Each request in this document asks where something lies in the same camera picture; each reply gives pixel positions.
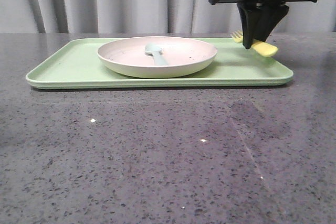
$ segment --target yellow fork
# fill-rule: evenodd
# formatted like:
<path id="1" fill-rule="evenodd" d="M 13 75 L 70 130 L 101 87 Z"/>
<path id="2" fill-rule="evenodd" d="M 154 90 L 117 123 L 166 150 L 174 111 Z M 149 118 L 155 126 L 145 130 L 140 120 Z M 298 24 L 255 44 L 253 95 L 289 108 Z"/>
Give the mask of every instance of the yellow fork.
<path id="1" fill-rule="evenodd" d="M 231 37 L 235 43 L 242 43 L 243 42 L 243 32 L 238 30 L 231 33 Z M 264 57 L 272 57 L 278 51 L 276 46 L 273 46 L 269 43 L 262 42 L 260 40 L 254 40 L 252 44 L 252 49 L 256 51 L 258 54 Z"/>

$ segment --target green tray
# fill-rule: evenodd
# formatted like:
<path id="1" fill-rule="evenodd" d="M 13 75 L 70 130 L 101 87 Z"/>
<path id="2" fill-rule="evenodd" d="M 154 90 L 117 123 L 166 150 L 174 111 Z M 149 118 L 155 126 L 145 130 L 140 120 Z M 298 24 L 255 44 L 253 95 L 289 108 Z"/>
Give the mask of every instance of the green tray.
<path id="1" fill-rule="evenodd" d="M 273 58 L 246 50 L 231 38 L 195 38 L 215 45 L 215 60 L 197 73 L 179 78 L 141 79 L 106 68 L 97 50 L 114 39 L 77 39 L 69 42 L 26 75 L 39 89 L 142 87 L 276 86 L 289 82 L 293 72 Z"/>

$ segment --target light blue spoon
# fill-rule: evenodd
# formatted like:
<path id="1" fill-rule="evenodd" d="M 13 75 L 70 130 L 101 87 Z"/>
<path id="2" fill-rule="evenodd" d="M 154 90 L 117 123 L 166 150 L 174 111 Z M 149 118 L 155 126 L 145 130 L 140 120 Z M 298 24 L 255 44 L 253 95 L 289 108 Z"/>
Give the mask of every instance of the light blue spoon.
<path id="1" fill-rule="evenodd" d="M 152 55 L 154 58 L 154 63 L 156 66 L 166 66 L 168 63 L 161 56 L 162 48 L 155 43 L 148 43 L 145 46 L 145 53 L 148 55 Z"/>

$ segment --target countertop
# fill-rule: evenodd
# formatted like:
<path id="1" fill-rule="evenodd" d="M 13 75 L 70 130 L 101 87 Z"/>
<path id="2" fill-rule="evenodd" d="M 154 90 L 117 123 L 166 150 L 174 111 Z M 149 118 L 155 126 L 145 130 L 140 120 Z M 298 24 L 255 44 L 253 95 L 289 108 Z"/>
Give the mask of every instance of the countertop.
<path id="1" fill-rule="evenodd" d="M 336 33 L 270 36 L 279 87 L 28 85 L 94 37 L 0 35 L 0 223 L 336 223 Z"/>

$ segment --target plate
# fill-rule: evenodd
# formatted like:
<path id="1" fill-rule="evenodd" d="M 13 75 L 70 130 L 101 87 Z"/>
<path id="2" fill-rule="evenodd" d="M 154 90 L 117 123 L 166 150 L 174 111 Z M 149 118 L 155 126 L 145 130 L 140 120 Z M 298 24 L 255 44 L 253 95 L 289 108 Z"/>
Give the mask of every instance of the plate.
<path id="1" fill-rule="evenodd" d="M 145 45 L 162 47 L 168 66 L 155 66 Z M 101 46 L 98 57 L 114 72 L 138 78 L 174 78 L 201 71 L 210 65 L 217 48 L 207 42 L 181 37 L 147 36 L 120 39 Z"/>

